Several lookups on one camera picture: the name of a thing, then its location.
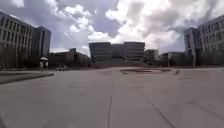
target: building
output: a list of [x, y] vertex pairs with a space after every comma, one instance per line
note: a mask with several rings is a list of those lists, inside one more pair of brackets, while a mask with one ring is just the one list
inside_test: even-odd
[[33, 26], [0, 12], [0, 66], [17, 67], [35, 50], [37, 55], [47, 55], [50, 49], [50, 31]]
[[89, 49], [93, 62], [111, 59], [111, 44], [109, 42], [89, 43]]
[[164, 66], [185, 66], [185, 55], [184, 52], [167, 52], [161, 54], [159, 60]]
[[33, 55], [46, 57], [50, 50], [51, 32], [44, 27], [38, 27], [34, 29], [32, 38]]
[[67, 52], [50, 53], [48, 55], [50, 67], [58, 67], [66, 65], [68, 67], [85, 67], [89, 62], [89, 57], [82, 53], [76, 52], [76, 48], [72, 48]]
[[145, 51], [145, 59], [151, 61], [158, 61], [159, 60], [159, 51], [156, 49], [147, 49]]
[[193, 65], [224, 64], [224, 15], [184, 31], [185, 50]]
[[111, 58], [112, 59], [124, 59], [124, 45], [123, 44], [112, 44], [111, 45]]
[[143, 60], [145, 43], [143, 42], [124, 42], [125, 60]]

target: grey building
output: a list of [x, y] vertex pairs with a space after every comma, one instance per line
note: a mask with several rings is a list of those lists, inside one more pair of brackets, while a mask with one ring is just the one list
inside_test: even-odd
[[124, 42], [125, 60], [143, 60], [145, 43], [143, 42]]
[[111, 44], [109, 42], [89, 43], [93, 62], [111, 59]]
[[224, 15], [184, 31], [185, 50], [194, 65], [224, 64]]
[[188, 65], [200, 65], [202, 54], [202, 42], [198, 28], [189, 28], [184, 31], [185, 54]]
[[160, 55], [161, 65], [185, 66], [186, 54], [184, 52], [167, 52]]
[[124, 59], [124, 45], [123, 44], [112, 44], [111, 45], [111, 58], [112, 59]]
[[156, 49], [147, 49], [145, 50], [145, 59], [151, 61], [159, 60], [159, 51]]
[[43, 27], [33, 26], [16, 19], [4, 12], [0, 12], [0, 66], [15, 67], [19, 59], [25, 60], [31, 56], [34, 44], [38, 46], [38, 55], [46, 55], [50, 46], [49, 31]]
[[51, 32], [44, 28], [34, 29], [31, 51], [36, 56], [47, 56], [50, 51]]

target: sky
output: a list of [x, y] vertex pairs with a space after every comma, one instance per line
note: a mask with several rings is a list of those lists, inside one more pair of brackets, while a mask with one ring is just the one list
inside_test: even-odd
[[0, 0], [0, 9], [51, 30], [51, 52], [89, 54], [89, 42], [143, 41], [184, 51], [183, 31], [223, 15], [223, 0]]

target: window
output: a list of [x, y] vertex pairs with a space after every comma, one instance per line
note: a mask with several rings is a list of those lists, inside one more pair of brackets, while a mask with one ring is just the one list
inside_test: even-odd
[[17, 43], [18, 41], [17, 41], [17, 34], [16, 34], [16, 37], [15, 37], [15, 43]]
[[222, 33], [221, 32], [219, 32], [216, 36], [217, 36], [218, 41], [222, 40]]
[[205, 29], [204, 28], [202, 28], [202, 34], [205, 35]]
[[212, 35], [212, 40], [215, 42], [215, 34]]
[[211, 33], [211, 26], [208, 26], [208, 32]]
[[22, 37], [22, 44], [24, 43], [24, 37]]
[[4, 31], [3, 33], [3, 40], [5, 40], [5, 37], [6, 37], [6, 31]]
[[206, 43], [207, 43], [207, 44], [209, 43], [209, 41], [208, 41], [208, 36], [206, 36]]
[[12, 33], [11, 42], [13, 42], [13, 38], [14, 38], [14, 33]]
[[26, 35], [28, 36], [29, 34], [29, 28], [26, 28]]
[[13, 30], [16, 30], [16, 23], [13, 24]]
[[27, 43], [28, 43], [28, 38], [26, 37], [26, 39], [25, 39], [25, 45], [27, 45]]
[[212, 41], [212, 36], [209, 36], [209, 42], [210, 42], [210, 43], [213, 42], [213, 41]]
[[9, 38], [10, 38], [10, 32], [8, 32], [8, 35], [7, 35], [7, 41], [9, 41]]
[[12, 29], [12, 21], [9, 22], [9, 29]]
[[30, 34], [30, 36], [32, 35], [32, 30], [31, 29], [30, 29], [30, 33], [29, 34]]
[[2, 19], [1, 19], [1, 26], [4, 25], [4, 21], [5, 21], [5, 17], [2, 17]]
[[21, 42], [21, 35], [19, 35], [19, 43]]
[[17, 32], [19, 32], [19, 27], [20, 27], [20, 25], [17, 24], [17, 29], [16, 29]]
[[5, 23], [5, 28], [8, 27], [8, 24], [9, 24], [9, 19], [6, 20], [6, 23]]

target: ground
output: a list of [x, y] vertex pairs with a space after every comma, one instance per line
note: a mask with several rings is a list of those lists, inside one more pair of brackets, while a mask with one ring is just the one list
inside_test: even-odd
[[0, 127], [1, 122], [5, 128], [224, 127], [223, 69], [175, 70], [55, 72], [2, 84]]

